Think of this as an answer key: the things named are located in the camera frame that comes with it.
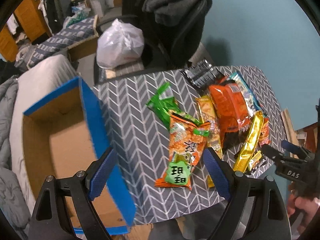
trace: human hand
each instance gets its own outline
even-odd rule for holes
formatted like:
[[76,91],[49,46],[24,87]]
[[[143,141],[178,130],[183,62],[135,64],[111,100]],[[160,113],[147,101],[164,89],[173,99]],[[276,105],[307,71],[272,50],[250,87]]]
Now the human hand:
[[304,197],[296,197],[294,194],[294,190],[291,192],[291,195],[288,199],[287,205],[287,212],[288,217],[293,215],[296,211],[296,208],[302,209],[305,211],[305,215],[302,218],[300,225],[298,226],[297,230],[301,235],[303,231],[306,229],[308,224],[313,219],[314,215],[316,214],[319,206],[320,206],[320,199],[318,198],[304,198]]

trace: bed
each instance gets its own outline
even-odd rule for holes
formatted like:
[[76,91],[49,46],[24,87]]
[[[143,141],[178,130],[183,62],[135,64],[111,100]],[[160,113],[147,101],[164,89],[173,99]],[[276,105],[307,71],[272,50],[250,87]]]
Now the bed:
[[14,105],[9,140],[12,171],[16,174],[28,211],[33,212],[35,198],[31,192],[22,148],[23,112],[57,87],[76,76],[76,71],[63,55],[47,58],[18,79],[19,90]]
[[98,33],[97,15],[73,24],[38,45],[28,44],[17,54],[15,66],[25,72],[48,57],[70,54],[71,62],[96,52]]

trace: blue cardboard box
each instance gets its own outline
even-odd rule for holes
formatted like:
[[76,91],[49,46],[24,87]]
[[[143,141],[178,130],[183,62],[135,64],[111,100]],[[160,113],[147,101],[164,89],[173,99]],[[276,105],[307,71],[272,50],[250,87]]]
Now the blue cardboard box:
[[[110,146],[99,100],[80,77],[51,92],[24,112],[23,150],[35,198],[48,175],[57,179],[86,170]],[[95,207],[109,234],[130,231],[135,205],[117,164]],[[71,197],[68,212],[76,233],[82,233]]]

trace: green snack bag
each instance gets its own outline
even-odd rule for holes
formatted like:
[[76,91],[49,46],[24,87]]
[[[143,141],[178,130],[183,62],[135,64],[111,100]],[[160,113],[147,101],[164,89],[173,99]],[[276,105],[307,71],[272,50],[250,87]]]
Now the green snack bag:
[[156,94],[146,103],[146,106],[160,118],[168,130],[170,128],[170,114],[172,112],[191,120],[196,125],[202,124],[190,114],[187,114],[179,109],[169,82],[166,82],[159,87]]

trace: screw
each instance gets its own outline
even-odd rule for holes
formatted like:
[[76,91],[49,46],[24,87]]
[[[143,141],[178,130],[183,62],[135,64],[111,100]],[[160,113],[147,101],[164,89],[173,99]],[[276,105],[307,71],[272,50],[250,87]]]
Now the screw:
[[84,171],[78,171],[78,172],[77,172],[77,177],[83,177],[84,174],[85,174]]
[[237,177],[242,177],[243,176],[243,173],[241,171],[235,171],[235,175]]
[[269,181],[274,181],[274,178],[273,178],[272,176],[268,175],[268,176],[267,176],[267,180],[269,180]]
[[45,180],[46,180],[47,182],[50,182],[51,180],[53,180],[53,176],[52,176],[52,175],[49,175]]

